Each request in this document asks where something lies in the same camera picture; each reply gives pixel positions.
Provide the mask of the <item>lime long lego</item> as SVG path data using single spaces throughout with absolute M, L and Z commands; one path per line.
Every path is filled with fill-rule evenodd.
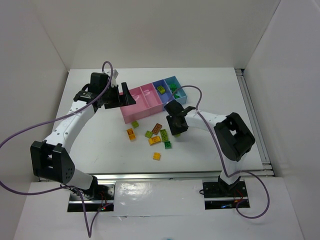
M 161 140 L 163 143 L 169 141 L 169 137 L 168 137 L 167 131 L 165 129 L 160 130 L 160 136 L 161 136 Z

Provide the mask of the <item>brown lego brick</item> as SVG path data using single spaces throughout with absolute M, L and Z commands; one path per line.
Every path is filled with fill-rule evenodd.
M 151 132 L 155 135 L 158 135 L 161 129 L 162 129 L 162 125 L 159 123 L 156 123 Z

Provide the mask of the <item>orange sloped lego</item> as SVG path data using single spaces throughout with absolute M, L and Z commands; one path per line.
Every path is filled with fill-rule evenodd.
M 148 143 L 150 146 L 161 143 L 162 140 L 159 136 L 154 136 L 148 139 Z

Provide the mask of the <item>lime small lego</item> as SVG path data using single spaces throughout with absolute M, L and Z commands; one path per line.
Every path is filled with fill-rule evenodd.
M 146 138 L 150 139 L 153 136 L 153 133 L 151 131 L 147 130 L 144 136 Z

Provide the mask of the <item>dark green long lego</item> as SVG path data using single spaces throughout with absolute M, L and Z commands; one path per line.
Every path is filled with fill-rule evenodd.
M 177 89 L 177 86 L 174 83 L 169 84 L 169 89 L 172 91 L 172 89 Z

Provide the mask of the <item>orange square lego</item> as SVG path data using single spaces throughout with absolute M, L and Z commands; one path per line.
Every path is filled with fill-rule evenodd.
M 161 159 L 161 154 L 159 152 L 155 152 L 152 157 L 153 160 L 159 161 Z

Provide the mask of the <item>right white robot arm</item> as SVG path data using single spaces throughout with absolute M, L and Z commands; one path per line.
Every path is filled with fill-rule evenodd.
M 188 128 L 208 131 L 217 148 L 222 172 L 218 177 L 218 187 L 223 193 L 232 191 L 241 179 L 244 159 L 255 144 L 255 138 L 241 116 L 201 111 L 194 106 L 184 108 L 176 100 L 168 102 L 164 109 L 172 135 L 184 133 Z

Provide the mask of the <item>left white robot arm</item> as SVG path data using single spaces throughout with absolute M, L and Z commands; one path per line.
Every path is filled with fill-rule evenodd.
M 98 179 L 76 169 L 70 151 L 85 124 L 101 107 L 113 109 L 136 104 L 126 82 L 118 85 L 118 72 L 93 72 L 90 82 L 73 98 L 68 117 L 43 141 L 34 141 L 30 147 L 33 174 L 36 177 L 58 182 L 80 191 L 88 199 L 93 199 L 105 187 Z

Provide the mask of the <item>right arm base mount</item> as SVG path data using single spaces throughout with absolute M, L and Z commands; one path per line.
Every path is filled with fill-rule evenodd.
M 217 181 L 202 183 L 199 194 L 204 197 L 205 210 L 224 210 L 238 208 L 250 208 L 250 201 L 246 184 L 240 181 L 229 191 L 223 191 Z

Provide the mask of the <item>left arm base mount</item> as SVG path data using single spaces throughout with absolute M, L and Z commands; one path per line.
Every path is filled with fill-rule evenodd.
M 115 188 L 115 183 L 103 184 L 100 190 L 93 197 L 88 197 L 84 194 L 84 192 L 81 191 L 84 200 L 85 211 L 97 212 L 98 209 L 101 209 L 102 212 L 113 212 Z M 72 190 L 69 195 L 67 212 L 83 212 L 82 199 L 76 190 Z

